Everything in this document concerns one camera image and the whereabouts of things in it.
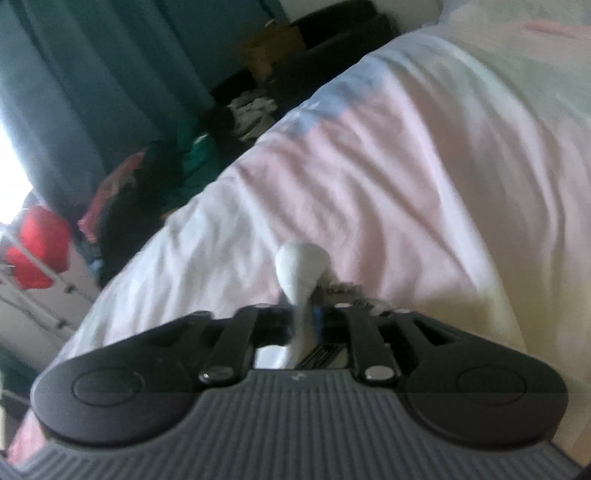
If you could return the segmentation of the white zip jacket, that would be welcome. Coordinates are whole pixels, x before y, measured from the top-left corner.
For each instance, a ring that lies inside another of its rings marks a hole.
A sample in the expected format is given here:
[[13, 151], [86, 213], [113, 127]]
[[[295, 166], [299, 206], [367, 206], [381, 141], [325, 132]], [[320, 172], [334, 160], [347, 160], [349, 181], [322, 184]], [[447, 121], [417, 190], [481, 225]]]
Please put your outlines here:
[[376, 316], [393, 308], [386, 301], [367, 297], [360, 285], [339, 281], [332, 271], [331, 255], [318, 245], [284, 244], [276, 253], [274, 265], [280, 301], [294, 308], [293, 327], [286, 346], [271, 345], [257, 350], [254, 360], [257, 368], [297, 367], [321, 343], [315, 306], [348, 304], [367, 309]]

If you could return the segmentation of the pile of clothes on floor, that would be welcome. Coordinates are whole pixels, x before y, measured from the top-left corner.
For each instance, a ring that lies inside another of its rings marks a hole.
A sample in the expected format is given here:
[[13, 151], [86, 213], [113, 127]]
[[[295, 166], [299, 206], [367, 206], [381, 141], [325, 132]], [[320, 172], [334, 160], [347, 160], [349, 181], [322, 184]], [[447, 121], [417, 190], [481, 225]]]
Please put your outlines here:
[[171, 137], [149, 143], [111, 172], [77, 222], [98, 286], [105, 287], [171, 214], [269, 130], [277, 111], [265, 91], [245, 92], [181, 121]]

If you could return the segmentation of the white metal stand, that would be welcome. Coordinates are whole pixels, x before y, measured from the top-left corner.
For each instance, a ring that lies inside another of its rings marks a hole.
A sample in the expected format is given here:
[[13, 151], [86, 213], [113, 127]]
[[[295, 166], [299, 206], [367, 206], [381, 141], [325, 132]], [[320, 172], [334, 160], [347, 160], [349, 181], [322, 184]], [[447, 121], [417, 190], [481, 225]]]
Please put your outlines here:
[[1, 257], [1, 284], [14, 295], [14, 299], [1, 297], [1, 301], [23, 313], [42, 330], [60, 339], [71, 336], [73, 324], [46, 305], [32, 290], [60, 286], [64, 295], [77, 294], [84, 297], [84, 294], [75, 284], [37, 258], [5, 224], [1, 224], [1, 240], [6, 240], [10, 245]]

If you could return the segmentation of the red bag on stand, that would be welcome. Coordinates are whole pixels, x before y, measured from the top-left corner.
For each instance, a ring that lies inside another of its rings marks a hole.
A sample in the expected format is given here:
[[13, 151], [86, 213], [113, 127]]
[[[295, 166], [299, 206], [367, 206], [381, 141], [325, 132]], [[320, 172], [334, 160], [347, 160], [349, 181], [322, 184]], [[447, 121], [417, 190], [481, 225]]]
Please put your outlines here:
[[[53, 211], [36, 205], [25, 212], [17, 239], [37, 260], [56, 274], [69, 270], [70, 231]], [[47, 289], [54, 281], [16, 246], [6, 251], [17, 284], [25, 290]]]

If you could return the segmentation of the pink pastel bed duvet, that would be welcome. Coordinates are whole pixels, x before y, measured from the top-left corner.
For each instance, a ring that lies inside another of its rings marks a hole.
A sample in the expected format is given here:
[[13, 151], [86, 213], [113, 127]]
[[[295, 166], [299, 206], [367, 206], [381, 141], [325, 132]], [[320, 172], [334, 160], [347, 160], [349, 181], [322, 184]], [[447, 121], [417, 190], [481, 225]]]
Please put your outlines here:
[[291, 110], [109, 283], [67, 359], [277, 294], [274, 257], [533, 355], [590, 459], [590, 5], [448, 1]]

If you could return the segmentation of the window with dark frame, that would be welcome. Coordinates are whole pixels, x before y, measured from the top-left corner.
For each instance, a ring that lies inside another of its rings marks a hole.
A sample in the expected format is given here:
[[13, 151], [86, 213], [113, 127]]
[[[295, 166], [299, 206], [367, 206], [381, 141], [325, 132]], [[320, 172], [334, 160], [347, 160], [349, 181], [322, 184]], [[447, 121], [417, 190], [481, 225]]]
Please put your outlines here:
[[0, 221], [11, 224], [22, 210], [32, 185], [4, 126], [0, 127]]

